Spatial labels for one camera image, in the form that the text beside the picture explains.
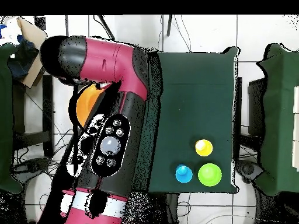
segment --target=dark green tabletop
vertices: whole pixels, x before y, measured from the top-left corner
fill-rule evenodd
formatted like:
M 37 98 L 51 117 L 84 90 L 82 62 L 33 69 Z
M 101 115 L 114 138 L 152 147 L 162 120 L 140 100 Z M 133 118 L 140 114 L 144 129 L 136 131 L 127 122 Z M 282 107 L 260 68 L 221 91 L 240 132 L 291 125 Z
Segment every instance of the dark green tabletop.
M 260 154 L 265 172 L 255 182 L 267 195 L 274 196 L 281 191 L 299 193 L 299 172 L 292 167 L 294 87 L 299 86 L 299 53 L 271 44 L 259 64 L 267 80 L 263 97 L 266 131 Z
M 149 192 L 237 191 L 231 182 L 232 115 L 237 76 L 234 61 L 237 55 L 236 47 L 223 54 L 158 53 L 162 69 L 161 112 Z M 148 136 L 150 133 L 141 138 L 141 146 Z M 201 157 L 196 153 L 195 143 L 199 139 L 207 139 L 213 144 L 210 156 Z M 221 168 L 222 180 L 214 187 L 202 185 L 197 178 L 199 168 L 206 163 L 215 163 Z M 179 164 L 185 164 L 193 171 L 189 183 L 176 180 L 175 171 Z
M 10 174 L 12 164 L 13 113 L 12 74 L 7 66 L 10 55 L 18 49 L 13 44 L 0 45 L 0 189 L 20 193 L 23 187 Z

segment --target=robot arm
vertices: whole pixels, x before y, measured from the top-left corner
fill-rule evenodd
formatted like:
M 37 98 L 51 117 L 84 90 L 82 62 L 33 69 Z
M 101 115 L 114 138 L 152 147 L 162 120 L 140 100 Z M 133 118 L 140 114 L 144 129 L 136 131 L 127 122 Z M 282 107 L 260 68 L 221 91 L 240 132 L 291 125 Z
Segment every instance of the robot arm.
M 93 185 L 84 185 L 97 181 L 94 176 L 99 182 L 94 183 L 94 188 L 109 194 L 112 199 L 108 200 L 113 197 L 126 200 L 131 191 L 148 96 L 146 53 L 122 43 L 82 36 L 55 36 L 43 43 L 40 56 L 46 71 L 62 80 L 111 83 L 100 95 L 100 105 L 85 128 L 89 134 L 93 129 L 96 140 L 83 133 L 78 143 L 69 146 L 63 160 L 71 165 L 74 145 L 78 145 L 77 161 L 81 170 L 77 175 L 68 170 L 71 176 L 79 177 L 75 200 L 82 194 L 78 187 L 93 190 Z
M 120 81 L 119 92 L 147 99 L 147 56 L 138 47 L 83 36 L 56 36 L 43 43 L 40 54 L 45 69 L 54 76 L 93 82 Z

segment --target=black metal frame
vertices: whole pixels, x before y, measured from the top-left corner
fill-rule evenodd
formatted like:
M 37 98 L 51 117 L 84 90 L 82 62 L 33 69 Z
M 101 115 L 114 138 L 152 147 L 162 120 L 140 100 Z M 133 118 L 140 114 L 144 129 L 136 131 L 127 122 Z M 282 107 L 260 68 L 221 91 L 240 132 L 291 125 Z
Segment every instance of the black metal frame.
M 24 126 L 24 117 L 17 117 L 21 111 L 24 112 L 24 97 L 14 104 L 13 115 L 17 126 Z M 24 128 L 14 129 L 15 137 L 13 139 L 13 150 L 17 151 L 32 145 L 43 143 L 44 155 L 52 157 L 54 155 L 54 121 L 53 121 L 53 78 L 52 76 L 43 76 L 43 131 L 25 134 Z
M 171 35 L 171 21 L 172 15 L 168 15 L 167 37 Z

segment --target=white tile floor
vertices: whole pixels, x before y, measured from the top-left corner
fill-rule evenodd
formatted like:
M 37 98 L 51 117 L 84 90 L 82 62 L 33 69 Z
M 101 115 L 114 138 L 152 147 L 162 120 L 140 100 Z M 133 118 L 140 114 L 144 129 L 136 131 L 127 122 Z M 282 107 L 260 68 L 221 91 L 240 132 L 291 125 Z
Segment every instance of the white tile floor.
M 175 15 L 172 20 L 171 35 L 166 36 L 168 15 L 164 15 L 164 45 L 162 47 L 162 30 L 160 15 L 123 15 L 105 16 L 116 40 L 138 44 L 142 47 L 158 48 L 164 52 L 186 52 L 188 48 L 180 36 L 185 38 L 193 52 L 223 52 L 227 47 L 238 46 L 239 76 L 243 77 L 242 88 L 242 132 L 248 126 L 248 82 L 263 77 L 263 72 L 255 62 L 263 59 L 269 43 L 283 43 L 288 49 L 297 50 L 299 46 L 298 15 Z M 33 21 L 32 16 L 25 19 Z M 69 35 L 101 36 L 108 38 L 100 24 L 93 16 L 69 16 Z M 48 36 L 65 35 L 65 16 L 46 16 Z M 27 93 L 41 107 L 41 83 L 27 89 Z M 54 80 L 54 122 L 55 141 L 72 128 L 68 117 L 68 101 L 72 88 Z M 26 132 L 41 130 L 41 111 L 26 98 Z M 68 143 L 71 135 L 66 135 Z M 42 147 L 32 146 L 25 159 L 43 157 Z M 55 159 L 60 160 L 63 151 Z M 41 215 L 40 197 L 50 192 L 51 180 L 45 174 L 33 179 L 26 195 L 27 217 L 38 220 Z M 232 194 L 181 194 L 178 206 L 180 224 L 253 224 L 255 217 L 255 195 L 253 187 L 245 184 L 236 174 L 235 184 L 239 192 Z M 46 196 L 41 203 L 45 204 Z

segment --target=blue object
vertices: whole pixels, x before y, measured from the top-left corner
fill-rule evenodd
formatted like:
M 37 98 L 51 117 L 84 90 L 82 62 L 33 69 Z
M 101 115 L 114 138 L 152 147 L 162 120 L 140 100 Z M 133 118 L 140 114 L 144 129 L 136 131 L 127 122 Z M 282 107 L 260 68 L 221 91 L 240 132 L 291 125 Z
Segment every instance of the blue object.
M 192 171 L 187 166 L 180 164 L 176 168 L 175 177 L 178 182 L 181 183 L 188 183 L 192 179 Z
M 7 25 L 0 24 L 0 39 L 2 39 L 1 30 L 6 28 L 6 27 L 7 27 Z

